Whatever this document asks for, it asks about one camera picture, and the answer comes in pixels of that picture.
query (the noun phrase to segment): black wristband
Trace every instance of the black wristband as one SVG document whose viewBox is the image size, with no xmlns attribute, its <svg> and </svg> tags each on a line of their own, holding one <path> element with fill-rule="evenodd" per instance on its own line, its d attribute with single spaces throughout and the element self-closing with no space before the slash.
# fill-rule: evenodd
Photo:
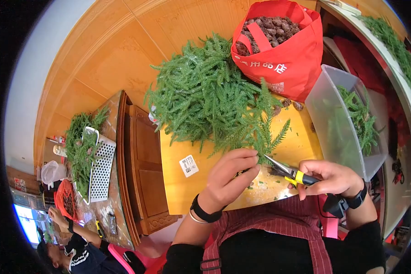
<svg viewBox="0 0 411 274">
<path fill-rule="evenodd" d="M 200 217 L 201 219 L 203 219 L 204 221 L 206 221 L 208 223 L 213 223 L 213 222 L 216 222 L 217 220 L 219 220 L 222 216 L 222 210 L 224 210 L 224 208 L 226 206 L 224 206 L 220 211 L 216 211 L 212 214 L 208 214 L 206 211 L 203 211 L 203 209 L 199 206 L 198 196 L 199 196 L 199 194 L 195 197 L 195 199 L 193 199 L 192 206 L 190 207 L 190 210 L 193 210 L 193 212 L 195 212 L 195 214 L 198 217 Z"/>
<path fill-rule="evenodd" d="M 348 206 L 351 209 L 356 209 L 360 205 L 362 205 L 366 195 L 367 195 L 367 186 L 364 183 L 364 188 L 360 192 L 358 192 L 358 194 L 356 194 L 355 197 L 353 197 L 353 198 L 344 198 L 344 199 L 346 200 L 346 202 L 348 203 Z"/>
<path fill-rule="evenodd" d="M 66 217 L 66 220 L 67 220 L 67 222 L 69 223 L 69 232 L 70 233 L 73 233 L 73 220 L 71 220 L 69 217 L 67 217 L 67 216 L 64 216 L 64 217 Z"/>
</svg>

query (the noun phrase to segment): hand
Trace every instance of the hand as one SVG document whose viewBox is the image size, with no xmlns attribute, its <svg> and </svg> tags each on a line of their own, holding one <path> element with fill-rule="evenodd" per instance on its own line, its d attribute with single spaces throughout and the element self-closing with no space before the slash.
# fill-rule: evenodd
<svg viewBox="0 0 411 274">
<path fill-rule="evenodd" d="M 64 216 L 61 214 L 61 211 L 57 208 L 54 207 L 49 207 L 49 216 L 52 218 L 52 220 L 58 224 L 58 226 L 63 227 L 63 228 L 68 228 L 69 223 L 67 220 L 64 218 Z"/>
<path fill-rule="evenodd" d="M 311 186 L 298 184 L 297 190 L 300 201 L 304 200 L 307 195 L 325 193 L 341 194 L 343 197 L 353 198 L 364 188 L 364 182 L 356 172 L 337 163 L 305 160 L 300 162 L 298 169 L 321 180 Z"/>
<path fill-rule="evenodd" d="M 224 154 L 208 174 L 207 187 L 198 196 L 199 206 L 212 214 L 236 200 L 259 173 L 257 161 L 256 150 L 236 149 Z"/>
</svg>

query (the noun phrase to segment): orange wall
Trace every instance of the orange wall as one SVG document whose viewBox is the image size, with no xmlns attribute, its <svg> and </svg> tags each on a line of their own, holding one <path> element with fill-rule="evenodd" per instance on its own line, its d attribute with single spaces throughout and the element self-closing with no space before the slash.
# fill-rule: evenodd
<svg viewBox="0 0 411 274">
<path fill-rule="evenodd" d="M 149 65 L 212 31 L 230 38 L 254 2 L 97 0 L 67 36 L 46 78 L 34 131 L 34 166 L 42 163 L 46 137 L 64 135 L 75 113 L 94 111 L 119 90 L 148 111 L 143 97 L 157 75 Z M 316 7 L 316 0 L 296 2 Z"/>
</svg>

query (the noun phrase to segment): qr code sticker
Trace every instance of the qr code sticker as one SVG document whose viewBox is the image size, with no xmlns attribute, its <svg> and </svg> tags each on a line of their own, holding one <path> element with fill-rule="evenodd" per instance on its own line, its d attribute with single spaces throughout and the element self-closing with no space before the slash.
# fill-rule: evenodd
<svg viewBox="0 0 411 274">
<path fill-rule="evenodd" d="M 189 177 L 189 176 L 191 176 L 192 174 L 194 174 L 194 173 L 196 173 L 196 172 L 199 171 L 199 169 L 198 169 L 198 167 L 197 167 L 197 165 L 196 165 L 196 163 L 195 163 L 195 160 L 193 160 L 193 156 L 192 156 L 192 155 L 189 155 L 189 156 L 187 156 L 186 158 L 182 159 L 182 160 L 180 161 L 180 166 L 181 166 L 181 169 L 183 170 L 184 175 L 185 175 L 186 177 Z"/>
</svg>

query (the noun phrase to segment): silver bracelet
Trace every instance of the silver bracelet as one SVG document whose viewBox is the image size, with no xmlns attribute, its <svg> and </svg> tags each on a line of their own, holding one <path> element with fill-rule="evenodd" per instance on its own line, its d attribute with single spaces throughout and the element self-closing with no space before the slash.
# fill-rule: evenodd
<svg viewBox="0 0 411 274">
<path fill-rule="evenodd" d="M 195 219 L 195 217 L 193 217 L 193 215 L 192 215 L 192 210 L 189 210 L 189 214 L 190 214 L 190 217 L 191 217 L 195 222 L 200 223 L 200 224 L 208 224 L 208 222 L 202 222 L 202 221 L 199 221 L 199 220 Z"/>
</svg>

